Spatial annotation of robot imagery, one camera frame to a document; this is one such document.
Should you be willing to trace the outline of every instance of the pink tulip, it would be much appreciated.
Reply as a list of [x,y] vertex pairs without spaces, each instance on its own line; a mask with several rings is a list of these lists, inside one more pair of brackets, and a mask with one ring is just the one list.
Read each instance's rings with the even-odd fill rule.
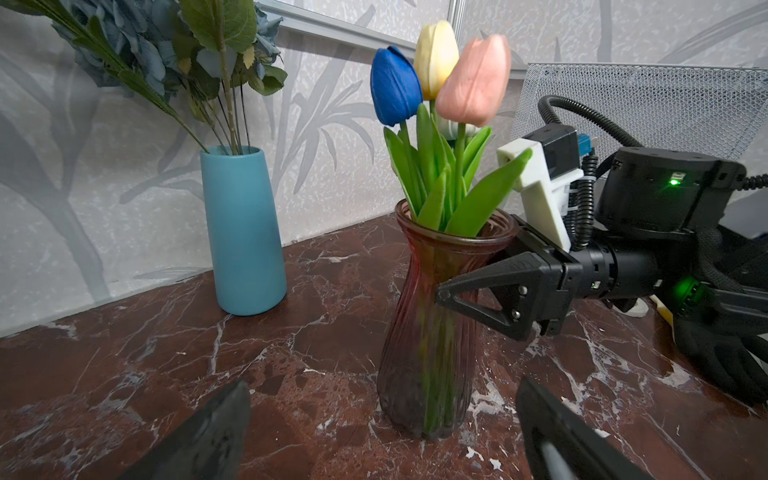
[[437,113],[460,123],[486,125],[502,105],[511,67],[506,37],[474,38],[437,96]]

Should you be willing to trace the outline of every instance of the blue connector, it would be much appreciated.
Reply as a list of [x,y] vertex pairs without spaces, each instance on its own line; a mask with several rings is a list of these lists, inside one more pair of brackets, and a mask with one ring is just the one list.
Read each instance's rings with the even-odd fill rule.
[[592,140],[590,140],[589,135],[579,134],[578,135],[578,156],[583,157],[584,155],[589,155],[589,152],[591,151],[592,151]]

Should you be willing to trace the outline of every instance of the vase rim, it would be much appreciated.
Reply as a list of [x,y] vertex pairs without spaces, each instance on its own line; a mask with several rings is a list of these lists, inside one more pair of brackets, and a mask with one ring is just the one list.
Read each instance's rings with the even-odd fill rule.
[[243,157],[249,157],[251,155],[260,154],[263,151],[258,147],[250,147],[248,145],[240,145],[240,148],[243,149],[243,152],[247,151],[248,153],[243,153],[242,155],[230,155],[227,152],[232,151],[229,147],[223,146],[223,145],[214,145],[212,147],[208,147],[208,152],[201,151],[200,153],[202,155],[209,155],[211,157],[232,157],[232,158],[243,158]]
[[410,206],[407,199],[403,198],[395,206],[395,216],[400,227],[417,233],[422,237],[428,237],[439,242],[449,243],[461,247],[506,247],[515,236],[518,230],[518,223],[507,212],[496,209],[491,218],[488,219],[497,228],[492,235],[487,237],[460,237],[450,233],[439,232],[431,228],[424,227],[413,221],[410,217]]

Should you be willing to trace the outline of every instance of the metal mesh panel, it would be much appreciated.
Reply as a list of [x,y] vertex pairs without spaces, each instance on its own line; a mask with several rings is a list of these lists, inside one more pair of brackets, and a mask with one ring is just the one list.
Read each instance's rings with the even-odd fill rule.
[[[646,147],[739,160],[768,118],[768,70],[609,64],[530,64],[511,139],[544,125],[539,98],[592,107]],[[598,139],[602,159],[619,143],[590,121],[555,108],[564,124]]]

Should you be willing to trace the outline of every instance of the pink glass vase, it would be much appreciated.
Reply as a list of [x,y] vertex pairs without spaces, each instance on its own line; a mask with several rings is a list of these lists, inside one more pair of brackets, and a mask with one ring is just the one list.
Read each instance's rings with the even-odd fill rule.
[[[516,222],[496,210],[477,237],[455,237],[411,220],[395,207],[411,263],[389,324],[376,388],[382,410],[414,436],[444,438],[464,422],[475,373],[477,324],[435,304],[437,286],[471,272],[511,242]],[[477,291],[462,294],[476,301]]]

